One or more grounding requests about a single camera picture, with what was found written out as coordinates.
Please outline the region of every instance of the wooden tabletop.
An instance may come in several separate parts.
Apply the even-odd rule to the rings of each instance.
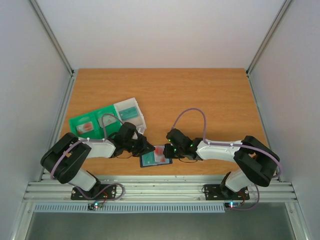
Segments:
[[[70,131],[70,118],[133,97],[144,115],[144,135],[153,145],[168,143],[166,135],[177,116],[192,107],[206,115],[207,139],[236,141],[252,135],[266,143],[242,68],[80,69],[61,136]],[[199,112],[189,111],[176,128],[193,139],[202,137],[203,124]],[[140,168],[137,157],[89,158],[82,167],[94,175],[224,175],[238,169],[235,163],[222,160],[183,163],[178,159],[169,165]]]

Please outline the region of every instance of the ventilation grille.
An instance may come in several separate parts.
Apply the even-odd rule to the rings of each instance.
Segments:
[[[90,210],[87,203],[37,203],[38,213],[224,213],[223,203],[106,203]]]

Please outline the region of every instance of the cable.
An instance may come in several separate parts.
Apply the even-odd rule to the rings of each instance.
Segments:
[[[180,162],[186,163],[186,164],[194,164],[196,162],[198,162],[198,160],[195,161],[182,161],[180,158],[178,158]]]
[[[104,200],[103,200],[103,203],[102,203],[102,206],[105,204],[107,198],[108,198],[108,194],[104,191]]]
[[[201,109],[196,108],[196,107],[191,107],[191,108],[188,108],[188,109],[184,110],[183,112],[181,112],[181,113],[179,114],[179,116],[176,118],[174,124],[172,125],[171,130],[175,128],[175,126],[176,126],[178,120],[181,118],[181,116],[182,116],[184,113],[186,113],[186,112],[188,112],[188,111],[191,111],[191,110],[196,110],[196,111],[198,111],[198,112],[200,112],[200,113],[202,114],[202,116],[203,116],[203,139],[206,139],[206,130],[207,130],[206,115],[205,115],[205,113],[204,113]]]
[[[256,199],[256,202],[253,206],[251,206],[249,208],[226,207],[226,209],[236,210],[236,211],[250,211],[250,210],[255,209],[258,206],[258,203],[260,201],[260,192],[259,192],[258,186],[256,184],[254,184],[254,186],[256,188],[257,199]]]
[[[269,157],[270,159],[272,159],[272,160],[275,162],[275,164],[277,165],[277,167],[279,168],[279,172],[278,172],[276,175],[274,175],[272,178],[277,178],[277,177],[279,177],[279,176],[282,174],[283,168],[282,168],[282,165],[280,164],[280,162],[279,162],[274,156],[272,156],[270,153],[268,153],[268,152],[266,152],[266,151],[264,151],[264,150],[262,150],[262,149],[260,149],[260,148],[257,148],[257,147],[254,147],[254,146],[243,145],[243,144],[237,144],[237,143],[232,143],[232,144],[230,144],[230,143],[222,143],[222,142],[221,142],[221,143],[208,142],[207,139],[206,139],[206,131],[207,131],[206,115],[205,115],[205,113],[204,113],[201,109],[199,109],[199,108],[191,107],[191,108],[188,108],[188,109],[184,110],[183,112],[181,112],[181,113],[179,114],[179,116],[176,118],[176,120],[175,120],[175,122],[174,122],[174,124],[173,124],[173,126],[172,126],[172,128],[171,128],[171,130],[175,128],[175,126],[176,126],[178,120],[181,118],[181,116],[182,116],[184,113],[186,113],[186,112],[188,112],[188,111],[190,111],[190,110],[196,110],[196,111],[200,112],[200,113],[202,114],[202,116],[203,116],[203,137],[202,137],[202,139],[203,139],[203,142],[204,142],[205,144],[208,144],[209,146],[221,146],[221,147],[230,147],[230,146],[233,146],[233,147],[245,148],[245,149],[254,150],[254,151],[256,151],[256,152],[260,152],[260,153],[266,155],[267,157]]]
[[[115,198],[108,199],[108,200],[115,201],[115,200],[118,200],[118,199],[122,198],[122,196],[125,194],[126,189],[125,189],[125,187],[124,187],[121,183],[112,183],[112,184],[109,184],[108,186],[105,186],[105,187],[104,187],[100,192],[98,192],[94,197],[89,197],[89,196],[87,196],[87,195],[83,192],[83,190],[82,190],[80,187],[78,187],[78,186],[75,186],[75,188],[81,193],[81,195],[82,195],[85,199],[92,200],[92,199],[95,199],[97,196],[99,196],[101,193],[103,193],[107,188],[110,188],[110,187],[112,187],[112,186],[119,186],[119,187],[122,189],[122,193],[121,193],[119,196],[117,196],[117,197],[115,197]]]
[[[102,125],[102,129],[103,129],[103,134],[104,134],[104,138],[107,139],[108,136],[107,136],[107,129],[105,127],[105,123],[104,123],[104,116],[112,116],[114,117],[116,120],[118,120],[120,123],[124,124],[118,117],[116,117],[115,115],[113,114],[110,114],[110,113],[104,113],[102,114],[101,116],[101,125]]]
[[[129,159],[129,158],[131,158],[131,157],[133,157],[133,155],[131,155],[131,156],[126,156],[126,157],[118,157],[118,156],[116,156],[117,159]]]
[[[245,195],[242,192],[238,191],[238,194],[242,197],[242,203],[240,203],[240,206],[242,206],[243,204],[245,204],[246,198],[245,198]]]

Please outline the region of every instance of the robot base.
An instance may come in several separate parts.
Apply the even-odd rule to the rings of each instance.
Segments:
[[[95,192],[98,193],[100,192],[102,189],[104,189],[106,186],[108,186],[109,184],[100,184],[98,186],[98,189],[95,189]],[[116,197],[116,193],[117,193],[117,186],[111,186],[108,187],[104,190],[104,192],[107,194],[107,198],[106,199],[114,199]],[[89,192],[89,191],[83,191],[83,193],[85,195],[87,195],[88,197],[93,197],[94,195]],[[104,200],[105,199],[105,194],[102,192],[101,194],[99,194],[97,197],[92,198],[92,200]],[[83,200],[83,201],[88,201],[87,198],[85,198],[84,196],[82,196],[82,194],[79,192],[79,190],[74,187],[72,189],[72,193],[71,193],[71,200]]]
[[[244,187],[239,192],[243,194],[241,196],[238,192],[234,192],[229,199],[227,199],[221,192],[220,184],[206,184],[202,188],[202,192],[205,194],[205,200],[207,201],[221,201],[221,200],[230,200],[230,201],[241,201],[243,196],[245,200],[249,200],[248,188]]]

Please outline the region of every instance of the gray floor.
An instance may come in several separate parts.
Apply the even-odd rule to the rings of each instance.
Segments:
[[[284,203],[227,213],[34,213],[27,240],[290,240]]]

